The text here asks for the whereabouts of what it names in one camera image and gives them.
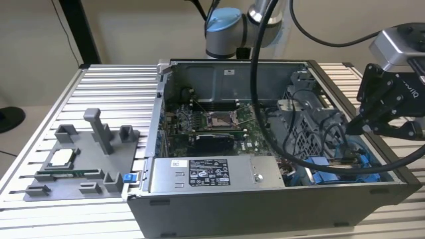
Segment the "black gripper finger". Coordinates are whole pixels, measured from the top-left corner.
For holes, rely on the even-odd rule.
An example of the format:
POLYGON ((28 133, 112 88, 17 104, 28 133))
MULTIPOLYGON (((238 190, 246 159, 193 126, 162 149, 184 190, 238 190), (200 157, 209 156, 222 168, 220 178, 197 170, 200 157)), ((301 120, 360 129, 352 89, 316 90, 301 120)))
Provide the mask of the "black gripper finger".
POLYGON ((377 64, 369 63, 362 74, 361 84, 357 93, 357 101, 361 103, 358 114, 346 125, 348 135, 361 135, 362 127, 372 121, 373 111, 377 106, 377 97, 374 96, 381 82, 382 69, 377 64))
POLYGON ((380 136, 400 138, 413 141, 424 141, 425 134, 422 127, 416 121, 406 121, 401 126, 393 126, 388 122, 368 123, 373 133, 380 136))

